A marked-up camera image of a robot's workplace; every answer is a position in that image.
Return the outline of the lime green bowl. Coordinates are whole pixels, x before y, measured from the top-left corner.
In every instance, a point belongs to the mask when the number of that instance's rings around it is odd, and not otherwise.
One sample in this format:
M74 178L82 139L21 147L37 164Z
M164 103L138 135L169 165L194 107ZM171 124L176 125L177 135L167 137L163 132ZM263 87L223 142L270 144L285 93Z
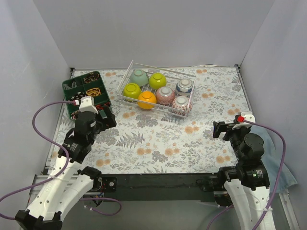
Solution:
M128 101L135 101L142 93L139 85L136 83L128 83L123 90L123 96L128 97Z
M154 73L149 78L149 86L152 89L158 90L161 87L165 87L167 84L166 76L162 73Z

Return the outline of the orange bowl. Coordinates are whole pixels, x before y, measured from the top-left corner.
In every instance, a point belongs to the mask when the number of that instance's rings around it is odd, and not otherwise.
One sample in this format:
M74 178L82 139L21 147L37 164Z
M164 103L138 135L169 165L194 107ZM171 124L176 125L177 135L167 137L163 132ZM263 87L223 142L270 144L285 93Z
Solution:
M149 92L149 91L142 92L139 95L138 100L140 100L138 102L138 106L145 110L150 110L154 108L154 105L152 104L157 103L156 96L152 92Z

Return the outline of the pink patterned bowl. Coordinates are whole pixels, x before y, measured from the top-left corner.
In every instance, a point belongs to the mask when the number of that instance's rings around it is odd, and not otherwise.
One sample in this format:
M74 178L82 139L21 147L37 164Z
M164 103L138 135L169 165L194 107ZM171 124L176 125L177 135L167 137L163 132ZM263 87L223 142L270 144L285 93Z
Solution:
M164 86L156 91L155 96L159 104L169 105L175 99L175 92L170 87Z

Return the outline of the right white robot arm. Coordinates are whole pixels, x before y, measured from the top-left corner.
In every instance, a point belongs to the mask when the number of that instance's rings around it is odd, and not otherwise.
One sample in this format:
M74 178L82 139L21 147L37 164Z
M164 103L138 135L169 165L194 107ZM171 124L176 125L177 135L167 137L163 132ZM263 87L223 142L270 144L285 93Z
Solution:
M217 184L228 192L243 230L273 230L275 224L270 199L270 182L261 160L264 140L251 133L251 128L235 128L234 123L214 122L213 137L224 133L237 158L236 166L221 167L217 173Z

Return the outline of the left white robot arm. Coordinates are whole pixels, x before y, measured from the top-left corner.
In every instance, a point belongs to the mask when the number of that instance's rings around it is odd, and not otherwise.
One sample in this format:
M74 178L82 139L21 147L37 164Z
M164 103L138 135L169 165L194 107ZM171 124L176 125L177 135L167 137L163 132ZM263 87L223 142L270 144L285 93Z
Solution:
M105 117L93 112L80 112L74 128L65 136L53 170L33 202L15 216L24 230L60 230L64 218L87 191L98 191L102 173L93 167L81 169L96 136L115 127L115 115L104 105Z

